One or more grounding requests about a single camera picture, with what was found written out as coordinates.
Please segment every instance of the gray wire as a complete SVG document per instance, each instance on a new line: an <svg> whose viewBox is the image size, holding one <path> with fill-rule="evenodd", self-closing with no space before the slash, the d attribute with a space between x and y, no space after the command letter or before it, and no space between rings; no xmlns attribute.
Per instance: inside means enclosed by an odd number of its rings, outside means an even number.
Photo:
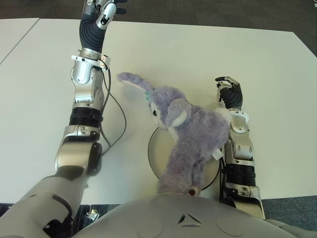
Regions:
<svg viewBox="0 0 317 238"><path fill-rule="evenodd" d="M104 140L108 144L108 148L102 153L102 155L105 155L124 135L124 133L126 131L126 128L127 128L127 118L126 118L125 113L124 113L124 111L122 109L122 106L120 105L120 103L115 99L115 97L110 92L110 89L111 89L111 72L110 72L110 68L108 68L107 65L105 64L105 62L103 62L102 60L101 60L101 62L104 63L104 65L108 69L108 77L109 77L109 88L108 88L107 84L106 84L106 79L105 79L104 72L102 71L103 77L104 77L105 87L106 87L106 90L107 90L107 96L106 96L106 99L105 99L105 102L104 102L104 105L103 105L101 113L102 113L102 115L104 114L104 110L106 108L106 104L108 102L109 96L111 96L114 99L114 101L117 103L117 105L119 106L119 108L120 108L120 110L121 110L121 112L123 114L123 117L124 117L124 130L123 130L122 134L117 138L117 140L112 145L110 144L109 140L107 139L107 137L106 137L106 135L105 135L105 133L103 131L102 124L100 123L100 132L101 132Z"/></svg>
<svg viewBox="0 0 317 238"><path fill-rule="evenodd" d="M104 72L101 70L101 72L103 73L103 78L104 78L104 83L105 83L105 87L107 89L107 95L106 95L106 98L105 98L105 101L104 101L104 104L103 104L103 107L101 109L101 116L103 116L104 114L104 110L105 110L105 107L106 107L106 104L108 102L108 99L109 99L109 95L110 95L110 89L111 89L111 73L110 73L110 69L107 67L107 65L104 63L104 65L106 66L106 68L108 69L108 75L109 75L109 89L107 88L107 84L106 84L106 79L105 79L105 74ZM111 144L109 142L109 140L107 139L105 133L104 133L104 130L103 130L103 125L102 125L102 121L100 121L99 123L99 128L100 128L100 133L101 135L103 136L104 140L106 141L106 143L108 144L108 148L111 147Z"/></svg>

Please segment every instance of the triangle logo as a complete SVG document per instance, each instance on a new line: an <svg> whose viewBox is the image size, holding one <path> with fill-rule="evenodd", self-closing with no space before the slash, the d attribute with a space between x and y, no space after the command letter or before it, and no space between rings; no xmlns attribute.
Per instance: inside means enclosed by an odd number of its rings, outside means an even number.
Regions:
<svg viewBox="0 0 317 238"><path fill-rule="evenodd" d="M183 213L178 221L181 227L201 227L203 223L190 213Z"/></svg>

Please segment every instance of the toy tag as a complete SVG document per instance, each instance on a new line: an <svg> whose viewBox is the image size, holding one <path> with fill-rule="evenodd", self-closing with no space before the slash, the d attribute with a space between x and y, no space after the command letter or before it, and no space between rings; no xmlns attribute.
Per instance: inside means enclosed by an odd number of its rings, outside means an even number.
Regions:
<svg viewBox="0 0 317 238"><path fill-rule="evenodd" d="M149 92L145 92L145 98L148 100L150 100L150 93Z"/></svg>
<svg viewBox="0 0 317 238"><path fill-rule="evenodd" d="M217 148L216 151L213 152L212 156L218 161L223 156L223 153Z"/></svg>

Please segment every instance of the purple stuffed animal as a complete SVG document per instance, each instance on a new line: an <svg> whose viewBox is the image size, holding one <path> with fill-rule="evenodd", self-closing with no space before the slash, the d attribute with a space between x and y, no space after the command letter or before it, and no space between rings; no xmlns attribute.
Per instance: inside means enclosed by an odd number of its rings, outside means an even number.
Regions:
<svg viewBox="0 0 317 238"><path fill-rule="evenodd" d="M118 80L146 92L154 121L167 128L176 145L170 153L158 193L199 194L205 163L229 136L231 114L225 108L208 111L190 104L177 88L154 88L139 75L118 74Z"/></svg>

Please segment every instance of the white label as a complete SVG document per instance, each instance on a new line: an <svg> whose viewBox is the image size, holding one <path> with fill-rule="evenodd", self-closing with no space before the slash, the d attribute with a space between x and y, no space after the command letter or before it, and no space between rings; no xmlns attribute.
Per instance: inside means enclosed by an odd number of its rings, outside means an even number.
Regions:
<svg viewBox="0 0 317 238"><path fill-rule="evenodd" d="M216 151L213 152L212 156L218 161L223 156L223 153L217 148Z"/></svg>

